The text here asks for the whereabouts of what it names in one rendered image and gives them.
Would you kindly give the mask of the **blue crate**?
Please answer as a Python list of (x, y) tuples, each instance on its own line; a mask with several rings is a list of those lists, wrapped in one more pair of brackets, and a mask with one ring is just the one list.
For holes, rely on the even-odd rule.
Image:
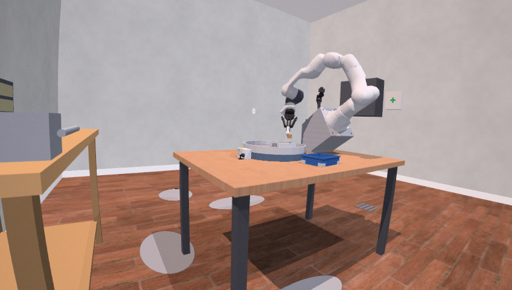
[(308, 153), (302, 154), (301, 163), (309, 164), (318, 167), (327, 167), (340, 164), (339, 155), (332, 155), (327, 153)]

